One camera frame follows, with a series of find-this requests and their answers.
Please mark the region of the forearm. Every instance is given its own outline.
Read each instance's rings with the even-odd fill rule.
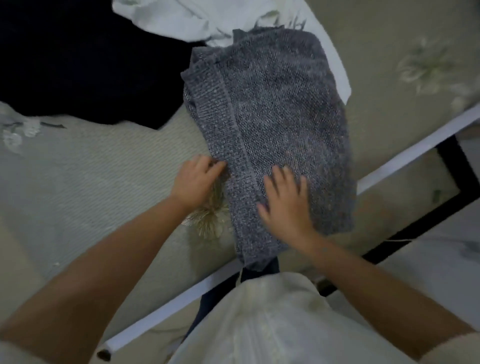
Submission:
[[[187,214],[168,198],[121,226],[16,311],[0,338],[50,363],[87,363],[118,307]]]
[[[419,359],[473,329],[435,301],[380,268],[329,242],[309,238],[306,254],[360,314],[387,340]]]

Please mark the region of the black garment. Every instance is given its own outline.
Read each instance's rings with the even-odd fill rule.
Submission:
[[[278,258],[273,258],[270,263],[262,271],[250,270],[243,268],[241,271],[240,283],[246,280],[256,279],[269,274],[280,273],[280,265],[278,264]],[[194,328],[213,310],[213,308],[232,290],[235,288],[239,273],[235,273],[230,278],[226,279],[218,286],[213,287],[207,293],[205,293],[200,299],[200,307],[198,309],[197,316],[193,320],[192,325],[185,334],[185,338],[190,335]]]
[[[158,129],[182,105],[180,72],[199,45],[143,31],[107,0],[3,0],[0,100],[27,116]]]

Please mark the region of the folded gray knit garment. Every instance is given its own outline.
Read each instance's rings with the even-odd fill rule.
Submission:
[[[261,270],[286,248],[263,226],[263,176],[290,166],[310,181],[323,234],[352,229],[355,183],[344,105],[320,41],[283,28],[234,31],[226,48],[194,48],[184,100],[213,157],[228,163],[226,194],[239,259]]]

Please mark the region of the person's right arm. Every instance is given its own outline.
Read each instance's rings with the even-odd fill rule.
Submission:
[[[274,166],[273,180],[264,180],[269,210],[258,205],[262,220],[305,254],[383,337],[417,360],[453,337],[474,332],[432,299],[318,234],[309,216],[307,181],[300,180],[298,188],[290,169]]]

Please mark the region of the person's left arm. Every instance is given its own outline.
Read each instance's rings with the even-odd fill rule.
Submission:
[[[185,162],[167,199],[75,259],[12,315],[0,340],[48,363],[88,363],[117,309],[225,166],[206,156]]]

